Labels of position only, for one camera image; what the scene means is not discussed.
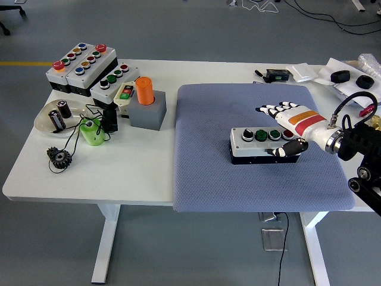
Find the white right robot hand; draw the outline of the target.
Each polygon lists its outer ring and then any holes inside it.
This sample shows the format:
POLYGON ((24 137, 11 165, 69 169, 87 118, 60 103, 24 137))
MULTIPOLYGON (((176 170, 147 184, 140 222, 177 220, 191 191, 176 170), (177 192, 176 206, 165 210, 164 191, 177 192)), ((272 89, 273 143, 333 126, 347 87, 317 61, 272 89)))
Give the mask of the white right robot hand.
POLYGON ((333 143, 340 134, 339 128, 329 127, 329 122, 316 111, 294 102, 281 102, 279 105, 264 105, 255 109, 274 118, 278 124, 291 131, 296 138, 285 145, 268 150, 275 157, 290 157, 308 148, 314 141, 324 151, 333 153, 333 143))

